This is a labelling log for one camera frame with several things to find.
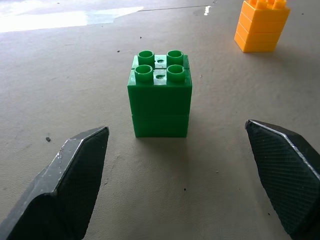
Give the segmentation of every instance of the green block stud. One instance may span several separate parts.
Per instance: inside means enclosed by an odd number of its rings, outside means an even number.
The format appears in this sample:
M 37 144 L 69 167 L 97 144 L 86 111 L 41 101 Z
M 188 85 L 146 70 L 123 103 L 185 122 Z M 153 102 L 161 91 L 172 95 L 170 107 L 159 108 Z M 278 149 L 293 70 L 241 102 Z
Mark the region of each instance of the green block stud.
M 136 137 L 186 137 L 192 95 L 188 56 L 181 51 L 134 57 L 128 95 Z

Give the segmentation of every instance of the toy brick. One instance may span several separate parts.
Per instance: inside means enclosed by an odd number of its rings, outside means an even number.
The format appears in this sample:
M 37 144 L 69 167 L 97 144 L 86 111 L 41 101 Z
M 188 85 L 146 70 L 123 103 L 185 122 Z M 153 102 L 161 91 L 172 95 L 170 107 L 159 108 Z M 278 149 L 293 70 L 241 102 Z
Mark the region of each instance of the toy brick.
M 132 121 L 137 138 L 185 138 L 189 115 L 132 115 Z
M 167 81 L 167 70 L 155 69 L 153 81 L 137 82 L 135 70 L 131 70 L 128 81 L 128 94 L 132 115 L 189 115 L 192 79 L 190 70 L 185 69 L 183 82 Z
M 166 69 L 167 68 L 167 55 L 154 55 L 154 69 Z M 131 69 L 135 69 L 139 66 L 138 56 L 135 55 Z M 189 69 L 189 58 L 188 55 L 183 55 L 183 67 Z
M 240 37 L 248 43 L 277 43 L 281 32 L 271 32 L 271 33 L 249 33 L 244 26 L 238 22 L 236 32 Z
M 286 24 L 285 21 L 251 21 L 242 12 L 240 13 L 239 23 L 249 33 L 281 33 Z
M 234 40 L 244 53 L 249 52 L 273 52 L 276 49 L 276 42 L 245 42 L 238 32 L 235 33 Z
M 253 22 L 285 22 L 290 8 L 274 8 L 274 3 L 268 2 L 266 9 L 256 9 L 249 0 L 243 1 L 241 12 Z

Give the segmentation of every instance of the concrete floor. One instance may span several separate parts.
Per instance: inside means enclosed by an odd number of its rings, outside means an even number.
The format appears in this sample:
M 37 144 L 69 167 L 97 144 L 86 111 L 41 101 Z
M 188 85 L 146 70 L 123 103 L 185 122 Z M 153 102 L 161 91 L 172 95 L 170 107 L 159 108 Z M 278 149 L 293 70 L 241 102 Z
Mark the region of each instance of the concrete floor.
M 0 3 L 2 15 L 12 14 Z M 244 125 L 280 125 L 320 152 L 320 1 L 290 0 L 276 51 L 262 54 L 244 54 L 234 42 L 242 0 L 46 3 L 19 13 L 143 11 L 108 24 L 0 33 L 0 222 L 67 138 L 107 125 L 86 240 L 290 239 L 261 186 Z M 190 60 L 188 137 L 135 138 L 133 56 L 172 49 Z

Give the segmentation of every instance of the stack of yellow blocks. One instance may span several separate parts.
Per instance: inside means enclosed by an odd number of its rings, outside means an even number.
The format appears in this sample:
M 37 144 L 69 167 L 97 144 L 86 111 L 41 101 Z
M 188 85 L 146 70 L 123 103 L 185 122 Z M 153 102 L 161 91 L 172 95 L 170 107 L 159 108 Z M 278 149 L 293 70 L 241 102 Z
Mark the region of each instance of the stack of yellow blocks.
M 273 52 L 290 8 L 286 0 L 243 1 L 234 40 L 244 53 Z

